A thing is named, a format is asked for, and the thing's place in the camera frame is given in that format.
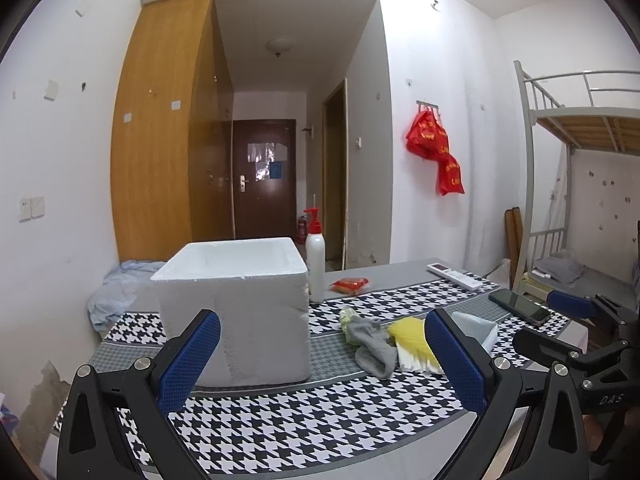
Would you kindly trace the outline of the light blue crumpled cloth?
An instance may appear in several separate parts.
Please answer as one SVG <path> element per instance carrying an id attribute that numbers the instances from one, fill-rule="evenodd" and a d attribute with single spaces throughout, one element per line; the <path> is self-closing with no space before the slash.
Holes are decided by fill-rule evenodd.
<path id="1" fill-rule="evenodd" d="M 164 264 L 163 261 L 127 260 L 108 272 L 87 304 L 94 330 L 104 337 L 126 312 L 158 312 L 160 303 L 151 278 Z"/>

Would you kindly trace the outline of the metal bunk bed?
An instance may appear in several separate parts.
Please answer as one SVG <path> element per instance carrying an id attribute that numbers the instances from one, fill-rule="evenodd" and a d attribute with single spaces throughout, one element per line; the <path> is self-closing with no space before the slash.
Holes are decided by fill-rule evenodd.
<path id="1" fill-rule="evenodd" d="M 639 91 L 604 87 L 611 104 L 585 86 L 579 104 L 555 99 L 545 85 L 563 74 L 534 77 L 514 65 L 525 138 L 525 206 L 512 288 L 546 299 L 552 292 L 602 294 L 639 307 Z M 561 144 L 558 182 L 547 226 L 533 227 L 536 175 L 544 164 L 535 133 Z"/>

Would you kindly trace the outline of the white tissue stack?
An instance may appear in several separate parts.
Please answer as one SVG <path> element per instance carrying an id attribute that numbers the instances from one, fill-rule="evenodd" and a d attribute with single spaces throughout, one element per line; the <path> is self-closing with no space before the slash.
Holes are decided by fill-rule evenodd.
<path id="1" fill-rule="evenodd" d="M 442 376 L 444 371 L 435 359 L 434 354 L 428 349 L 426 353 L 412 353 L 399 341 L 396 342 L 398 363 L 404 372 L 416 372 L 423 375 Z"/>

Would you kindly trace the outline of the yellow foam fruit net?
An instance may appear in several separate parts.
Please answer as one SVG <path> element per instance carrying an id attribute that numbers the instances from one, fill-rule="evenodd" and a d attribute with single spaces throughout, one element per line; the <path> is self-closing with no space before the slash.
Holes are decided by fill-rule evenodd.
<path id="1" fill-rule="evenodd" d="M 425 323 L 423 318 L 401 318 L 390 324 L 388 333 L 402 348 L 416 356 L 427 355 L 430 351 L 425 338 Z"/>

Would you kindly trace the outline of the black smartphone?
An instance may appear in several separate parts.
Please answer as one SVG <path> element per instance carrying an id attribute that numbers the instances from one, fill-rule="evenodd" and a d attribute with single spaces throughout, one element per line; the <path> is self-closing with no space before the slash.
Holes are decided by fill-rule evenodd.
<path id="1" fill-rule="evenodd" d="M 494 304 L 498 304 L 499 307 L 533 326 L 541 326 L 551 318 L 549 310 L 509 289 L 495 290 L 489 294 L 488 298 Z"/>

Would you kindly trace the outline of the grey sock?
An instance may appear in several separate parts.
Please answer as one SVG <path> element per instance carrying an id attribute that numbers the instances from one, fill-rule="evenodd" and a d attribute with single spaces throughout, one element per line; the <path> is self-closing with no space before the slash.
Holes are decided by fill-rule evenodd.
<path id="1" fill-rule="evenodd" d="M 393 375 L 398 353 L 380 323 L 355 315 L 346 323 L 345 334 L 356 347 L 355 361 L 364 372 L 378 379 Z"/>

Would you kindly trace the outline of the red snack packet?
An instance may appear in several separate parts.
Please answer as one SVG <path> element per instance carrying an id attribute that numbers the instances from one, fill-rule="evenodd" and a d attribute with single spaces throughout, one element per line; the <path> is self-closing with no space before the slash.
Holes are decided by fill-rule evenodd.
<path id="1" fill-rule="evenodd" d="M 341 278 L 331 284 L 332 292 L 342 295 L 358 295 L 367 289 L 369 280 L 367 278 Z"/>

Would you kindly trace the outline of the side doorway wooden frame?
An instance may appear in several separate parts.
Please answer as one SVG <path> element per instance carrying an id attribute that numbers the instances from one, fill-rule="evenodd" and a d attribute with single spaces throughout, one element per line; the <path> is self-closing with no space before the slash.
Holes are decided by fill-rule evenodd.
<path id="1" fill-rule="evenodd" d="M 322 209 L 326 266 L 346 266 L 347 103 L 342 81 L 322 106 Z"/>

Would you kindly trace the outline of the houndstooth table cloth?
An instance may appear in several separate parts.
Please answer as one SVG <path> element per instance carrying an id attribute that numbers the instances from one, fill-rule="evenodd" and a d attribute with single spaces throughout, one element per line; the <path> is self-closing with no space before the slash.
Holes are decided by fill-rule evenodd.
<path id="1" fill-rule="evenodd" d="M 498 324 L 495 352 L 522 366 L 511 346 L 521 322 L 480 292 L 441 280 L 423 261 L 369 266 L 355 297 L 330 295 L 310 310 L 310 375 L 295 385 L 198 388 L 169 417 L 214 479 L 431 479 L 470 429 L 444 378 L 398 370 L 381 380 L 357 366 L 340 330 L 344 307 L 390 323 L 434 308 Z"/>

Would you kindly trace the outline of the ceiling lamp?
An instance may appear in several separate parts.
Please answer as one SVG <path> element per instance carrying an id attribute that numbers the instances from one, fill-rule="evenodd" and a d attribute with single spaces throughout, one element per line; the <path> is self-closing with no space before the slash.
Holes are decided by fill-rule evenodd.
<path id="1" fill-rule="evenodd" d="M 273 38 L 265 43 L 265 48 L 276 58 L 280 58 L 285 53 L 291 52 L 295 47 L 295 41 L 291 38 Z"/>

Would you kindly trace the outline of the wooden wardrobe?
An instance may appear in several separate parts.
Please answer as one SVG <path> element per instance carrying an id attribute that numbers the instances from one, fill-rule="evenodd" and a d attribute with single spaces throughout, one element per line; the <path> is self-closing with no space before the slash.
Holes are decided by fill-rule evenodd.
<path id="1" fill-rule="evenodd" d="M 142 6 L 114 108 L 111 198 L 122 260 L 233 235 L 233 87 L 215 0 Z"/>

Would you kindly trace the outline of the red fire extinguisher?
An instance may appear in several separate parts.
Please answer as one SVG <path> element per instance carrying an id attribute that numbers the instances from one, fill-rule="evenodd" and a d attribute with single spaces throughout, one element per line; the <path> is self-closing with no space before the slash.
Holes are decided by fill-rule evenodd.
<path id="1" fill-rule="evenodd" d="M 304 244 L 307 237 L 307 218 L 302 214 L 297 220 L 297 243 Z"/>

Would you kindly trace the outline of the white remote control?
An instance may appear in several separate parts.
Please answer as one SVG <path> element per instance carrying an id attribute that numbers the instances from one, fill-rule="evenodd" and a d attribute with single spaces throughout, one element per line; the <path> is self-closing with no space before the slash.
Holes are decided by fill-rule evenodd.
<path id="1" fill-rule="evenodd" d="M 472 276 L 451 269 L 449 266 L 445 266 L 442 263 L 430 263 L 427 266 L 427 270 L 452 284 L 468 290 L 469 292 L 477 292 L 483 287 L 483 282 L 481 280 L 477 280 L 476 278 L 472 278 Z"/>

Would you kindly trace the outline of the green plastic bag bundle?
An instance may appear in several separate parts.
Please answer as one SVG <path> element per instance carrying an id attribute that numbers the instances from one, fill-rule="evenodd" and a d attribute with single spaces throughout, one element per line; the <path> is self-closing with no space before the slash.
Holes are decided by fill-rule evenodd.
<path id="1" fill-rule="evenodd" d="M 357 312 L 353 308 L 341 308 L 340 315 L 338 317 L 340 318 L 341 330 L 345 337 L 345 341 L 353 346 L 355 341 L 349 333 L 348 326 L 349 323 L 352 322 L 352 319 L 357 317 Z"/>

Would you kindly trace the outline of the red hanging plastic bags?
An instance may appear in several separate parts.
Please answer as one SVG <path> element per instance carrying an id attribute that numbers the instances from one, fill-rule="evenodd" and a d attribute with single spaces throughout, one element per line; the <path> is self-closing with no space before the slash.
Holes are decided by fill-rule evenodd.
<path id="1" fill-rule="evenodd" d="M 406 134 L 409 153 L 437 165 L 437 191 L 441 196 L 465 193 L 461 168 L 450 153 L 449 138 L 437 110 L 419 110 Z"/>

